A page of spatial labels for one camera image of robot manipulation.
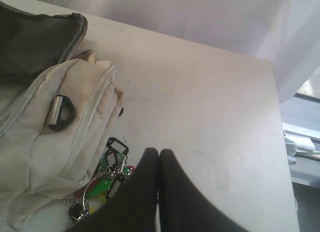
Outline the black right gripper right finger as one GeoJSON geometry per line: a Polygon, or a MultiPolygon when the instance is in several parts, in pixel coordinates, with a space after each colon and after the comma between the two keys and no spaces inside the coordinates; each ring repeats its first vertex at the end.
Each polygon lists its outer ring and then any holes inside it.
{"type": "Polygon", "coordinates": [[[170,149],[159,155],[159,219],[162,232],[245,232],[191,182],[170,149]]]}

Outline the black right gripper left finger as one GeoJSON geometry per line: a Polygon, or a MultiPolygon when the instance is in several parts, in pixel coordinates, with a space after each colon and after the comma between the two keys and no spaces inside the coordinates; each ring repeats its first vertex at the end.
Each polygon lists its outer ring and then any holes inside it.
{"type": "Polygon", "coordinates": [[[158,198],[159,153],[145,149],[135,171],[114,197],[69,232],[154,232],[158,198]]]}

